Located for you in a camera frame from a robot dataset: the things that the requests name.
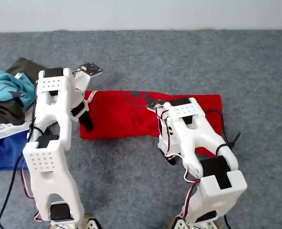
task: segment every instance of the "blue cloth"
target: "blue cloth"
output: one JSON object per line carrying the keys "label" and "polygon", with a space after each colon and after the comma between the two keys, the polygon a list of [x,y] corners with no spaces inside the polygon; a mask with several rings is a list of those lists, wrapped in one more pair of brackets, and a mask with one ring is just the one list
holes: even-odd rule
{"label": "blue cloth", "polygon": [[13,170],[18,156],[27,143],[27,131],[0,139],[0,170]]}
{"label": "blue cloth", "polygon": [[0,102],[19,97],[23,108],[28,108],[35,100],[34,85],[25,74],[20,79],[0,71]]}

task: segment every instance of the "wire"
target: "wire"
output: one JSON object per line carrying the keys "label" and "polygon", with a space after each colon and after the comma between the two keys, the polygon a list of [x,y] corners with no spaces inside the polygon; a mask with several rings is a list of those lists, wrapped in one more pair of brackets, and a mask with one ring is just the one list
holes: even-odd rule
{"label": "wire", "polygon": [[221,111],[219,110],[216,110],[216,109],[213,109],[213,110],[209,110],[209,111],[206,111],[205,114],[207,113],[210,113],[210,112],[217,112],[220,116],[221,116],[221,119],[222,119],[222,133],[223,133],[223,136],[225,138],[225,143],[226,144],[221,144],[220,146],[217,147],[216,149],[216,155],[218,155],[218,151],[220,150],[221,147],[223,146],[228,146],[230,149],[232,149],[234,146],[235,146],[235,142],[238,140],[238,138],[241,136],[241,132],[239,131],[237,133],[237,135],[235,136],[235,138],[229,142],[229,139],[227,137],[227,134],[226,134],[226,130],[225,130],[225,124],[224,124],[224,119],[223,119],[223,114]]}
{"label": "wire", "polygon": [[34,196],[32,196],[29,193],[29,190],[28,190],[26,178],[25,178],[25,175],[24,175],[24,172],[23,172],[23,165],[24,165],[24,163],[25,163],[25,160],[22,161],[22,165],[21,165],[21,168],[20,168],[20,177],[21,177],[21,181],[22,181],[22,185],[23,185],[23,190],[24,190],[27,198],[34,199]]}
{"label": "wire", "polygon": [[223,114],[222,114],[222,112],[221,112],[220,110],[212,109],[212,110],[206,111],[206,112],[204,112],[204,113],[207,114],[207,113],[210,113],[210,112],[217,112],[217,113],[219,113],[219,115],[221,116],[221,119],[222,119],[222,133],[223,133],[223,136],[225,137],[225,142],[226,142],[226,143],[229,143],[227,134],[226,134],[226,132],[225,132],[225,124],[224,124],[224,119],[223,119]]}
{"label": "wire", "polygon": [[225,223],[226,223],[227,227],[228,227],[229,229],[232,229],[232,228],[230,227],[229,223],[228,223],[227,215],[224,215],[224,216],[223,216],[223,219],[225,220]]}
{"label": "wire", "polygon": [[34,220],[35,220],[36,222],[44,222],[42,219],[38,218],[39,215],[40,215],[40,212],[37,211],[37,212],[35,213],[35,215],[34,215]]}
{"label": "wire", "polygon": [[188,182],[188,183],[199,183],[199,182],[200,182],[199,179],[195,179],[195,180],[189,180],[189,179],[187,179],[187,178],[188,178],[188,175],[189,175],[189,168],[188,168],[188,166],[187,166],[187,168],[186,168],[186,170],[185,170],[185,173],[184,173],[184,175],[183,175],[183,179],[184,179],[186,182]]}
{"label": "wire", "polygon": [[168,126],[168,123],[167,123],[167,118],[168,118],[168,116],[164,119],[164,124],[166,125],[166,132],[167,132],[167,134],[168,134],[168,150],[167,150],[167,152],[169,152],[170,151],[170,149],[171,149],[171,135],[170,135],[170,130],[169,130],[169,126]]}
{"label": "wire", "polygon": [[178,156],[178,157],[181,157],[181,159],[183,160],[183,157],[180,155],[180,154],[171,154],[171,155],[168,155],[168,156],[165,156],[167,159],[172,159],[173,157],[175,156]]}
{"label": "wire", "polygon": [[55,224],[57,227],[59,227],[60,229],[66,229],[66,228],[63,228],[63,227],[61,227],[60,225],[57,225],[57,224]]}
{"label": "wire", "polygon": [[[209,111],[206,111],[205,113],[207,114],[207,113],[209,113],[209,112],[217,112],[217,113],[219,113],[220,116],[221,116],[221,119],[222,119],[222,132],[223,132],[223,136],[224,136],[224,138],[225,138],[225,142],[226,142],[226,143],[225,143],[225,144],[221,144],[220,146],[217,147],[215,154],[218,156],[218,152],[219,152],[220,148],[222,148],[223,146],[228,146],[230,149],[232,149],[232,148],[235,146],[235,142],[236,142],[236,141],[238,140],[238,138],[240,137],[241,132],[239,131],[239,132],[237,133],[237,135],[235,136],[235,138],[234,138],[231,142],[229,142],[228,137],[227,137],[227,134],[226,134],[226,131],[225,131],[225,125],[224,125],[224,119],[223,119],[222,112],[219,111],[219,110],[209,110]],[[231,226],[230,226],[229,223],[228,223],[227,216],[224,215],[223,218],[224,218],[224,220],[225,220],[225,224],[227,225],[228,229],[232,229]]]}
{"label": "wire", "polygon": [[[36,101],[34,102],[33,108],[32,108],[32,121],[31,121],[31,124],[30,124],[30,132],[29,132],[29,136],[28,136],[27,142],[29,142],[31,140],[31,137],[32,137],[32,134],[33,134],[33,127],[34,127],[34,120],[35,120],[35,106],[36,106]],[[15,165],[14,165],[14,168],[13,168],[13,173],[12,173],[12,178],[11,178],[11,182],[10,182],[10,186],[9,186],[6,198],[4,200],[3,206],[2,206],[1,211],[0,211],[0,220],[1,220],[1,217],[3,215],[3,212],[4,212],[5,208],[7,206],[7,203],[9,201],[9,198],[10,198],[10,195],[11,195],[11,192],[12,192],[12,189],[13,189],[14,181],[15,181],[16,170],[17,170],[18,164],[19,164],[22,156],[23,156],[23,153],[21,152],[20,155],[18,156],[16,162],[15,162]]]}
{"label": "wire", "polygon": [[19,157],[17,158],[16,163],[15,163],[15,166],[14,166],[14,169],[13,169],[13,174],[12,174],[12,179],[11,179],[11,182],[10,182],[9,190],[8,190],[6,199],[4,200],[2,209],[1,209],[1,211],[0,211],[0,220],[1,220],[2,214],[3,214],[3,212],[4,212],[4,209],[5,209],[6,206],[7,206],[7,203],[8,203],[8,200],[9,200],[9,197],[10,197],[10,194],[11,194],[11,191],[12,191],[12,188],[13,188],[14,180],[15,180],[16,169],[17,169],[17,167],[18,167],[18,163],[20,162],[20,159],[21,159],[21,158],[22,158],[22,153],[21,153],[21,154],[19,155]]}
{"label": "wire", "polygon": [[189,191],[188,191],[188,194],[187,194],[187,196],[186,196],[186,198],[185,198],[184,205],[183,205],[184,211],[183,211],[182,213],[180,213],[179,215],[177,215],[177,216],[176,216],[177,218],[185,219],[185,217],[187,216],[190,198],[191,198],[192,191],[193,191],[193,189],[194,189],[194,187],[195,187],[196,184],[198,184],[198,183],[194,183],[194,184],[190,187],[190,189],[189,189]]}

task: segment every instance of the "teal cloth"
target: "teal cloth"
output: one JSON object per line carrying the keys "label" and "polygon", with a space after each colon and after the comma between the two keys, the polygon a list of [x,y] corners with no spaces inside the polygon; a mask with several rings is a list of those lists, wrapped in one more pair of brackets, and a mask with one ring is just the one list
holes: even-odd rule
{"label": "teal cloth", "polygon": [[0,102],[20,98],[23,109],[28,108],[35,100],[34,85],[25,74],[20,79],[0,71]]}

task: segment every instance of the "white cloth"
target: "white cloth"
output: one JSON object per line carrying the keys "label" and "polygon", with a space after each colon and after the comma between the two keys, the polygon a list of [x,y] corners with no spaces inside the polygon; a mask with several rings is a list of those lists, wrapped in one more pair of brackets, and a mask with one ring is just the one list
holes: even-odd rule
{"label": "white cloth", "polygon": [[0,124],[0,139],[29,129],[32,120],[32,106],[25,112],[25,123],[22,125]]}

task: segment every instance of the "perforated plate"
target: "perforated plate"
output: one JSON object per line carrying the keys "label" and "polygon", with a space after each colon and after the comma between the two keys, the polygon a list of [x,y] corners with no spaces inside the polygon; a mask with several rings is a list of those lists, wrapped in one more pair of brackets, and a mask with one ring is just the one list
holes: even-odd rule
{"label": "perforated plate", "polygon": [[194,104],[183,104],[174,107],[176,114],[178,117],[187,117],[191,115],[200,114],[200,110],[198,107],[194,106]]}
{"label": "perforated plate", "polygon": [[28,160],[28,166],[39,172],[52,171],[54,169],[54,160],[52,153],[31,153],[25,154]]}
{"label": "perforated plate", "polygon": [[65,76],[56,76],[49,78],[42,78],[38,80],[37,92],[58,91],[65,87],[67,78]]}

